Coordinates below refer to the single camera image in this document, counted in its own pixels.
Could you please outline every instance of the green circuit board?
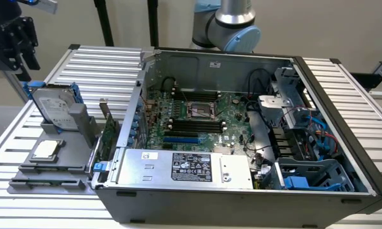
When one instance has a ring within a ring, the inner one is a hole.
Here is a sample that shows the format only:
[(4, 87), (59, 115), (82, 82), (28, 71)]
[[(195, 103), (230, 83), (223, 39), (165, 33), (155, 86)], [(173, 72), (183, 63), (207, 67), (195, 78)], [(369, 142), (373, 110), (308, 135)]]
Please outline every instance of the green circuit board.
[[(229, 150), (233, 154), (246, 155), (243, 152), (243, 145), (239, 143), (239, 136), (245, 140), (252, 135), (250, 124), (245, 121), (246, 106), (241, 101), (241, 95), (234, 93), (221, 93), (217, 101), (199, 102), (174, 100), (171, 94), (162, 93), (161, 91), (151, 91), (149, 93), (149, 122), (150, 134), (147, 149), (173, 149), (178, 151), (195, 151), (195, 152), (217, 152)], [(207, 113), (195, 111), (198, 117), (193, 116), (190, 107), (197, 107), (214, 104), (214, 117)], [(227, 129), (223, 133), (198, 133), (198, 144), (189, 143), (167, 143), (163, 142), (165, 132), (170, 131), (169, 120), (203, 120), (207, 122), (225, 122)]]

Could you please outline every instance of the white sticker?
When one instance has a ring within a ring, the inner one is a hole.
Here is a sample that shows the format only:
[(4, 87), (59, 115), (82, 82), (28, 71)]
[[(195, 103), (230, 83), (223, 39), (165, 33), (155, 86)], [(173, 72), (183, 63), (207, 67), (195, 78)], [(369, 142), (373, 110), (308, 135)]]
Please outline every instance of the white sticker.
[(78, 130), (75, 120), (70, 113), (70, 106), (62, 99), (40, 98), (43, 108), (51, 118), (54, 125), (66, 130)]
[(211, 62), (211, 63), (210, 63), (210, 68), (221, 68), (221, 63), (218, 63), (218, 62)]
[(143, 152), (142, 153), (142, 159), (143, 160), (157, 160), (159, 158), (158, 152)]

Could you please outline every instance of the black pole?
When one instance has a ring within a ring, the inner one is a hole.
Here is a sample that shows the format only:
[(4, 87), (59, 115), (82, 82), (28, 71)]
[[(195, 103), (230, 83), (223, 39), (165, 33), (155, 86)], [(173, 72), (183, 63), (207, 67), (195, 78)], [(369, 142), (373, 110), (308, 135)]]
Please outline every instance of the black pole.
[(98, 10), (98, 15), (99, 15), (104, 44), (106, 46), (115, 46), (112, 29), (110, 28), (110, 16), (108, 16), (107, 2), (106, 0), (94, 0), (94, 2), (95, 2), (96, 10)]
[(159, 47), (158, 7), (159, 7), (159, 0), (147, 0), (150, 43), (154, 47)]

